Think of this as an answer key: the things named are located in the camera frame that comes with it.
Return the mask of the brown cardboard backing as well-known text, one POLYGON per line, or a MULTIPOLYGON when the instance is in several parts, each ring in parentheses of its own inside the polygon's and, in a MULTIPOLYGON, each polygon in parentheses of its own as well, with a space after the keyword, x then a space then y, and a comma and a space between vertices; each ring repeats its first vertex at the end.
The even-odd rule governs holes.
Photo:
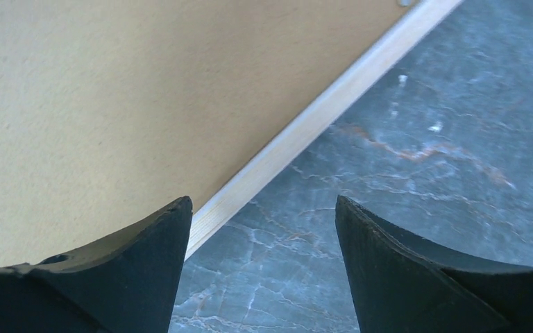
POLYGON ((396 1, 0 1, 0 266, 199 208, 396 1))

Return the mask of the wooden picture frame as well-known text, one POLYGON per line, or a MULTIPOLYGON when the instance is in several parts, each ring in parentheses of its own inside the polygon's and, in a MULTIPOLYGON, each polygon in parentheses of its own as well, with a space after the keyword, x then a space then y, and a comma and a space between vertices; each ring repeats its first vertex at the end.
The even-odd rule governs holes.
POLYGON ((425 0, 409 10, 194 214, 185 256, 191 257, 462 2, 425 0))

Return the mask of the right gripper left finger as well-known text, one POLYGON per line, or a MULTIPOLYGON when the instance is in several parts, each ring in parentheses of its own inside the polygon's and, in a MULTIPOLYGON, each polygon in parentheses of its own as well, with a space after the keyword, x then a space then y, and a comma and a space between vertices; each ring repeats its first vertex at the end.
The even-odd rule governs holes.
POLYGON ((180 197, 38 264, 0 268, 0 332, 167 332, 192 224, 180 197))

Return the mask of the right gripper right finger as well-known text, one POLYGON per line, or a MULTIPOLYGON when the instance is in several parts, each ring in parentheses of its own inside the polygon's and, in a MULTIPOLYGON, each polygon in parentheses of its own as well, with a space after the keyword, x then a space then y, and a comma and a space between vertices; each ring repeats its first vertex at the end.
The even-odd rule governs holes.
POLYGON ((345 196, 335 225, 361 332, 533 332, 533 266, 437 244, 345 196))

